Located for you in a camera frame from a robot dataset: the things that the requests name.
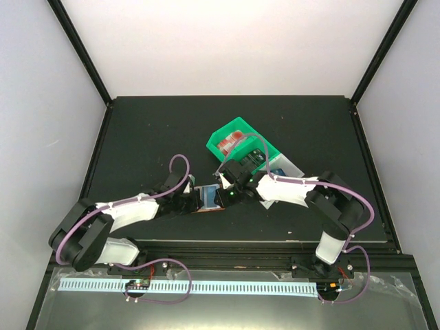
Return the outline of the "brown leather card holder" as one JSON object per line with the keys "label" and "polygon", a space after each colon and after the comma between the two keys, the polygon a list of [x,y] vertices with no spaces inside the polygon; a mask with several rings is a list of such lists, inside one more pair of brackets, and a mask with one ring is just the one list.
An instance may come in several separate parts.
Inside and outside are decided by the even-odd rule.
{"label": "brown leather card holder", "polygon": [[220,184],[196,186],[194,188],[197,195],[197,209],[195,213],[223,210],[224,207],[222,202],[217,200],[217,190],[220,188]]}

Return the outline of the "blue credit card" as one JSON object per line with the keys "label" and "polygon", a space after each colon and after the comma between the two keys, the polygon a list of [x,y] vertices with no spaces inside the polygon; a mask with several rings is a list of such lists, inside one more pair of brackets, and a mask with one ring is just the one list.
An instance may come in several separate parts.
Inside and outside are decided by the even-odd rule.
{"label": "blue credit card", "polygon": [[218,189],[218,185],[209,185],[203,186],[201,188],[201,199],[203,200],[203,208],[208,209],[217,209],[219,206],[215,202],[216,191]]}

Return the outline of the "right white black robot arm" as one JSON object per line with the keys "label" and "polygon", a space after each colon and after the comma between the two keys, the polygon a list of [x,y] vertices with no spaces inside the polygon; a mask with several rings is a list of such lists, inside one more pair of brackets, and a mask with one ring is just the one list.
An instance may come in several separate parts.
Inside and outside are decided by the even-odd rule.
{"label": "right white black robot arm", "polygon": [[215,177],[221,182],[215,201],[224,208],[240,202],[281,201],[312,211],[322,226],[312,261],[314,272],[321,277],[328,277],[337,270],[338,257],[346,250],[354,230],[361,226],[369,210],[366,200],[331,172],[310,178],[286,177],[265,170],[252,174],[231,159],[219,167]]}

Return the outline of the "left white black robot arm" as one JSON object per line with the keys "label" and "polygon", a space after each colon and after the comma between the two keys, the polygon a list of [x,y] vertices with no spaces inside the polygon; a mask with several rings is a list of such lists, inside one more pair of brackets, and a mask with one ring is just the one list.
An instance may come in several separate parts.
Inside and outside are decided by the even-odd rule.
{"label": "left white black robot arm", "polygon": [[81,199],[49,237],[48,244],[61,265],[71,265],[77,272],[96,264],[117,263],[132,274],[141,274],[148,259],[134,238],[113,238],[116,230],[168,215],[185,215],[201,207],[192,175],[171,173],[164,184],[135,197],[107,203]]}

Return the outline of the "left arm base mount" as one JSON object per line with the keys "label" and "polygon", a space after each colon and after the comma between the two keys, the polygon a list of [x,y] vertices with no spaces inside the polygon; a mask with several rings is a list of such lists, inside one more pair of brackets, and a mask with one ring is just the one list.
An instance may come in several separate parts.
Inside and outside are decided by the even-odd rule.
{"label": "left arm base mount", "polygon": [[[157,259],[162,259],[163,256],[143,256],[136,259],[129,267],[138,267],[145,263],[150,263]],[[154,264],[142,267],[139,269],[128,270],[118,267],[113,264],[104,264],[107,269],[108,275],[120,276],[121,278],[141,278],[141,279],[152,279],[155,276],[165,276],[170,266],[169,261],[159,261]]]}

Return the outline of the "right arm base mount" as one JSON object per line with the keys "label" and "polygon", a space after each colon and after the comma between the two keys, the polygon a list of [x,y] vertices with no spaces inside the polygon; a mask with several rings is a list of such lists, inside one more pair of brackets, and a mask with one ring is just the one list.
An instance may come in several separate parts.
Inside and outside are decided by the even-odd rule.
{"label": "right arm base mount", "polygon": [[330,265],[311,254],[295,254],[289,260],[292,276],[318,280],[337,280],[344,274],[352,279],[353,268],[349,269],[350,264],[349,259],[343,256]]}

